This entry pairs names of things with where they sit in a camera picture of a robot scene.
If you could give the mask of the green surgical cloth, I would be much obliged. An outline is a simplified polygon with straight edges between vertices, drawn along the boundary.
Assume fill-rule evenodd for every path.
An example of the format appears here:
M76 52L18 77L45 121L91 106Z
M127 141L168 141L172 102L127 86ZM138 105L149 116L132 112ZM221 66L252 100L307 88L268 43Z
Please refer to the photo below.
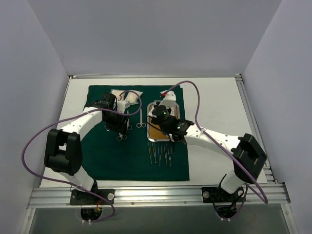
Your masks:
M168 85L128 85L109 86L91 85L88 88L86 103L89 104L102 98L104 92L111 89L137 90L143 92L143 121L147 119L148 105L160 98L160 92L169 89ZM158 161L156 147L155 164L152 151L152 164L149 158L146 128L137 128L139 113L130 117L132 130L128 131L127 139L117 141L118 133L107 131L105 123L96 125L81 141L82 166L95 180L130 180L130 181L188 181L189 162L187 145L172 145L171 166L166 166L162 148L161 166Z

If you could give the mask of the silver instrument tray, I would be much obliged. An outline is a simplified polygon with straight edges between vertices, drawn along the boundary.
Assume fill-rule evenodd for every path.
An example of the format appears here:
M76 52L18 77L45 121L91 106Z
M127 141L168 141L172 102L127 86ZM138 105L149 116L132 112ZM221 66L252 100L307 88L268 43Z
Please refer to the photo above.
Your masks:
M176 118L180 118L179 105L176 103L171 107L171 115L175 115ZM147 117L147 138L151 142L169 142L170 138L160 131L158 125L154 125L151 122L151 118Z

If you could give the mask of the serrated silver tissue forceps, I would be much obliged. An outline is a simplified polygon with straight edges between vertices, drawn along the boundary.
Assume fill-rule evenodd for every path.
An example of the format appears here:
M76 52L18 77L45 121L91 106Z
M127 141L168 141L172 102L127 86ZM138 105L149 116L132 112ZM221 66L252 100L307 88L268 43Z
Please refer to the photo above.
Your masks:
M168 159L169 159L169 166L171 166L171 160L172 160L172 147L168 148Z

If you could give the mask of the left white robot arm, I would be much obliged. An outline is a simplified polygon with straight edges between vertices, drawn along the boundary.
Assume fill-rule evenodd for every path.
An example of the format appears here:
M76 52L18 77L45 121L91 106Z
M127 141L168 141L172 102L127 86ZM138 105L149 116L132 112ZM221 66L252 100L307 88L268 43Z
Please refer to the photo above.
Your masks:
M102 98L86 104L85 115L74 119L61 129L48 132L44 165L56 173L60 173L69 182L78 186L81 199L86 204L94 204L98 200L96 182L87 174L82 166L83 138L98 124L104 122L109 130L126 133L128 116L124 113L130 103L112 93L104 92Z

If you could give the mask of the curved pointed silver tweezers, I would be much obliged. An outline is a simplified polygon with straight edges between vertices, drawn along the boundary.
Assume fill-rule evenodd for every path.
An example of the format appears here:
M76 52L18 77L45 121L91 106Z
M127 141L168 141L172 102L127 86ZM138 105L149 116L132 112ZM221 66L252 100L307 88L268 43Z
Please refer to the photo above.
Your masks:
M157 164L157 160L156 160L156 143L155 142L152 142L152 151L153 151L155 164Z

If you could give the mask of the small pointed silver scissors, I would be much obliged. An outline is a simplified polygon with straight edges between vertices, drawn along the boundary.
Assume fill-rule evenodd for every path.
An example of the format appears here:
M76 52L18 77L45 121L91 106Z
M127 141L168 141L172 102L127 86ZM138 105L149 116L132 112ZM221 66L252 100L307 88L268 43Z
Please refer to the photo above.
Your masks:
M123 141L123 140L126 140L126 139L127 139L127 136L123 135L121 133L119 133L118 136L117 136L117 141Z

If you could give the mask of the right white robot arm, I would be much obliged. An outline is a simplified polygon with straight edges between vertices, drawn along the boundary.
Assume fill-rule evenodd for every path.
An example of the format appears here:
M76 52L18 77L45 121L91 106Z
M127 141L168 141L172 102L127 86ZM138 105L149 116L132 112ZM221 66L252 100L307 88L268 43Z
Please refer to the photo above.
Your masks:
M232 160L234 168L224 176L216 190L220 200L228 201L243 184L257 182L267 155L253 135L232 136L202 128L171 115L164 105L154 106L148 117L171 141L209 149Z

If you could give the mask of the white gauze pad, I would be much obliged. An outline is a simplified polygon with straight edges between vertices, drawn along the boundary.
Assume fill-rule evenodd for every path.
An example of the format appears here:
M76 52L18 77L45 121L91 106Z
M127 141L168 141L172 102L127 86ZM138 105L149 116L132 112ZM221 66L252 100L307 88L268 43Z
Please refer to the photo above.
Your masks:
M117 100L125 100L125 96L127 94L125 90L120 89L111 89L110 93L115 95Z
M130 105L136 105L138 104L138 99L141 97L143 92L137 91L137 90L130 90L125 98L127 102L130 103Z

